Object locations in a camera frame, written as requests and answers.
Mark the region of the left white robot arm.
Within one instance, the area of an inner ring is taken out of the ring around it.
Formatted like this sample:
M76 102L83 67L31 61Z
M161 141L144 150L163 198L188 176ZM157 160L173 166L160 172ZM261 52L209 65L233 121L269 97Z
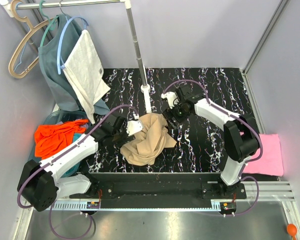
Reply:
M110 114L92 125L78 140L53 156L35 162L28 161L17 186L18 197L38 212L48 209L56 200L72 195L93 198L98 193L97 181L88 173L64 174L100 147L122 146L135 139L143 129L142 122Z

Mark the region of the beige t shirt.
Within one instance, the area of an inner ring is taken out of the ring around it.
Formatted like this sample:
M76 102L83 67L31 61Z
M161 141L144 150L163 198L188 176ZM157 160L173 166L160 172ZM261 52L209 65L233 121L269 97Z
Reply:
M162 151L175 147L177 141L169 135L168 122L162 114L148 113L139 120L143 129L134 134L134 140L120 148L120 153L131 165L153 165Z

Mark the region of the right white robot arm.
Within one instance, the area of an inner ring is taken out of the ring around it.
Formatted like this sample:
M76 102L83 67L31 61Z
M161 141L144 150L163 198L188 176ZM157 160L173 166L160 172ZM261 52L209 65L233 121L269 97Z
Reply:
M220 174L221 183L217 185L218 195L229 198L235 192L235 186L241 180L245 166L263 155L263 145L257 128L253 126L252 116L240 115L229 111L203 94L194 94L189 86L178 87L175 91L167 89L161 99L168 103L162 113L168 124L176 129L190 115L207 119L223 130L224 149L227 160Z

